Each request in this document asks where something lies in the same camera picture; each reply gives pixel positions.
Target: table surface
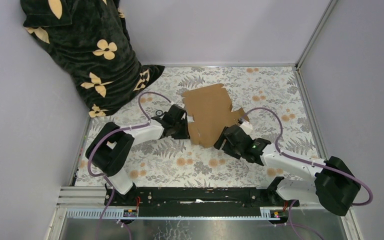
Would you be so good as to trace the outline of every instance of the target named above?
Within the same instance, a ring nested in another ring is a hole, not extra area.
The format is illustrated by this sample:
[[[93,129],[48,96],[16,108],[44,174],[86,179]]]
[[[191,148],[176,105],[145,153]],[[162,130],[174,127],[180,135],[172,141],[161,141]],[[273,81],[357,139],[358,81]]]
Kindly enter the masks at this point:
[[[233,110],[255,107],[274,110],[283,124],[280,146],[289,151],[317,158],[303,102],[292,67],[167,67],[147,90],[161,93],[183,106],[181,94],[187,90],[217,83],[224,84],[233,103]],[[167,111],[163,98],[145,94],[140,100],[146,112]],[[251,137],[274,142],[279,124],[269,112],[255,111],[249,115],[253,125]],[[89,175],[84,152],[102,127],[108,122],[119,126],[144,123],[138,99],[112,116],[92,119],[80,154],[75,186],[103,186],[102,177]],[[188,139],[163,138],[132,147],[124,165],[138,187],[267,187],[276,176],[299,179],[278,168],[248,163],[228,156],[214,148],[192,145]],[[92,166],[92,171],[99,169]]]

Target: black fabric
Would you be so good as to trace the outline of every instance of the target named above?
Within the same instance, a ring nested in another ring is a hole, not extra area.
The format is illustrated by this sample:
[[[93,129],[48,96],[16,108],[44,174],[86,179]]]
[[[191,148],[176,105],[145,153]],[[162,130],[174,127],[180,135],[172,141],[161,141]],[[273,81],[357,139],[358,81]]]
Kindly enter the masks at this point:
[[[120,0],[21,0],[24,26],[67,71],[91,117],[109,116],[157,80],[130,44]]]

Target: flattened cardboard box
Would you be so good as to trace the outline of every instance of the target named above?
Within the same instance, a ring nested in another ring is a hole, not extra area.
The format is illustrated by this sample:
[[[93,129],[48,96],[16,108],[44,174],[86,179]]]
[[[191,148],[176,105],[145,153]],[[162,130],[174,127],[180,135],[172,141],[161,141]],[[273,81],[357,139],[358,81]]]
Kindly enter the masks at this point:
[[[222,83],[184,92],[184,108],[193,117],[188,124],[192,144],[204,148],[212,147],[222,134],[224,127],[238,124],[245,115],[242,108],[232,111],[232,100]]]

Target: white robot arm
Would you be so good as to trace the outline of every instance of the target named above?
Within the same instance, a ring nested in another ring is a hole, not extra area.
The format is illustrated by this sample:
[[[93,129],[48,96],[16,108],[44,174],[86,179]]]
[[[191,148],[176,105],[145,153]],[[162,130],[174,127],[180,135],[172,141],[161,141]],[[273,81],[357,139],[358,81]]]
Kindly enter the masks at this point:
[[[226,154],[237,159],[244,158],[250,163],[283,169],[300,177],[302,180],[282,179],[277,183],[275,191],[285,201],[299,200],[301,204],[320,203],[336,215],[344,216],[347,213],[361,188],[359,184],[321,167],[301,163],[281,155],[270,141],[262,138],[252,139],[246,133],[249,132],[247,128],[249,126],[249,122],[241,122],[238,125],[225,127],[214,147],[222,149]],[[153,117],[145,127],[121,128],[113,122],[107,123],[89,146],[86,157],[90,157],[98,141],[116,129],[124,130],[110,136],[109,144],[99,146],[91,161],[106,174],[121,195],[126,195],[134,187],[134,183],[123,169],[132,146],[165,137],[189,138],[186,111],[174,104],[162,117]],[[351,174],[342,160],[337,157],[324,160],[312,159],[286,150],[283,150],[283,153],[323,166],[329,165]]]

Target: gray wall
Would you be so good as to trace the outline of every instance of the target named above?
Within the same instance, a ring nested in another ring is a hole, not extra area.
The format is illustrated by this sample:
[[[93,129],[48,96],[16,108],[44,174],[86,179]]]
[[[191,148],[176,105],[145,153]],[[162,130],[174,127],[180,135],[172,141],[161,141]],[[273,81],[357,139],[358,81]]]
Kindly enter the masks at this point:
[[[374,192],[364,239],[384,239],[384,1],[339,1],[302,73],[328,153]]]
[[[69,76],[0,0],[0,240],[40,240],[87,120]]]
[[[295,63],[329,0],[121,0],[143,63]]]

